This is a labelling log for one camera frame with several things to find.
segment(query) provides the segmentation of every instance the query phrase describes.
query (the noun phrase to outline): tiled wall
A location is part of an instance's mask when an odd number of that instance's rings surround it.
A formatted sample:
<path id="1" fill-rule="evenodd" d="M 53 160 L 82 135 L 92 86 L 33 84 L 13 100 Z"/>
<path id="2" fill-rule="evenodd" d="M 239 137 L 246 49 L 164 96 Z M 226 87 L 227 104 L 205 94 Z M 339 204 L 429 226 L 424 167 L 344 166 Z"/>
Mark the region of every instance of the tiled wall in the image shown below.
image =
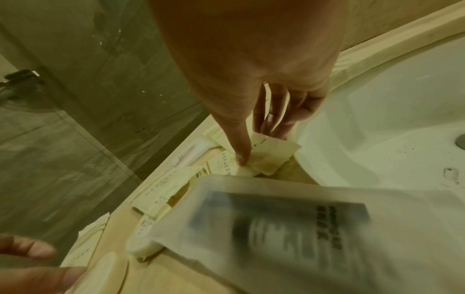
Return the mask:
<path id="1" fill-rule="evenodd" d="M 350 0 L 344 48 L 458 0 Z M 206 116 L 141 0 L 3 0 L 0 53 L 141 178 Z"/>

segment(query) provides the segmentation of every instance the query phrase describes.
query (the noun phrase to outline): hand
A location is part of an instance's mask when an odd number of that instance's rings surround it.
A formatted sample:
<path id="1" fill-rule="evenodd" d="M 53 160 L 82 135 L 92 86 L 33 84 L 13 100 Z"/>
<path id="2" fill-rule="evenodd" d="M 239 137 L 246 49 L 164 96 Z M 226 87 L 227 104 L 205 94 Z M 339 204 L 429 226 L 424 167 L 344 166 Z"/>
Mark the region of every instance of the hand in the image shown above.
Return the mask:
<path id="1" fill-rule="evenodd" d="M 55 253 L 55 248 L 42 241 L 0 235 L 0 254 L 46 260 L 52 258 Z M 0 293 L 56 294 L 64 292 L 84 274 L 85 270 L 85 267 L 0 269 Z"/>
<path id="2" fill-rule="evenodd" d="M 284 138 L 326 97 L 344 33 L 345 0 L 148 2 L 171 55 L 240 164 L 250 155 L 245 120 L 252 111 L 255 132 Z M 272 93 L 268 114 L 264 82 Z"/>

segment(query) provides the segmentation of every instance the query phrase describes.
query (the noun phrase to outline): sink basin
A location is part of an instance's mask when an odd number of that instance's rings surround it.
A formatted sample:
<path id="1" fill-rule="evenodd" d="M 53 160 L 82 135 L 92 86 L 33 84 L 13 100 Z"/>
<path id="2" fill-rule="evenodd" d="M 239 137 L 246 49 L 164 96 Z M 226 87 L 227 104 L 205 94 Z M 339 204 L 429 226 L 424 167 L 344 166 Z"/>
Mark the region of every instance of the sink basin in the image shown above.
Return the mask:
<path id="1" fill-rule="evenodd" d="M 295 129 L 319 184 L 465 195 L 465 36 L 414 51 L 333 90 Z"/>

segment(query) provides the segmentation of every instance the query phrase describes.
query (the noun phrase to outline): stain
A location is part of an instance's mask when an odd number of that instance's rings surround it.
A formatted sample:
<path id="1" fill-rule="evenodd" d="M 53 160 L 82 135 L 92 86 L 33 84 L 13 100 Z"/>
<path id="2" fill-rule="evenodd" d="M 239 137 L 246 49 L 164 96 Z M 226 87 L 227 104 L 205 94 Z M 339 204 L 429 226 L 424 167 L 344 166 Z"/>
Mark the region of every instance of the stain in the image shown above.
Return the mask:
<path id="1" fill-rule="evenodd" d="M 445 186 L 458 186 L 459 182 L 459 170 L 453 167 L 446 167 L 442 171 L 442 177 L 444 178 Z"/>

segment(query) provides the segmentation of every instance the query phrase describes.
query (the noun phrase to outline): translucent packaging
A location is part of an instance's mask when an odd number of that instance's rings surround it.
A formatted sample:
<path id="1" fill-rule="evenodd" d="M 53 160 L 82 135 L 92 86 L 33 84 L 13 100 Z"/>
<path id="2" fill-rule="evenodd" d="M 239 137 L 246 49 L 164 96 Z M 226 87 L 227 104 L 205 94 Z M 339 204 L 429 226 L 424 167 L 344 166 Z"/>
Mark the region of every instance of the translucent packaging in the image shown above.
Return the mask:
<path id="1" fill-rule="evenodd" d="M 464 212 L 448 191 L 210 175 L 149 236 L 250 294 L 462 293 Z"/>

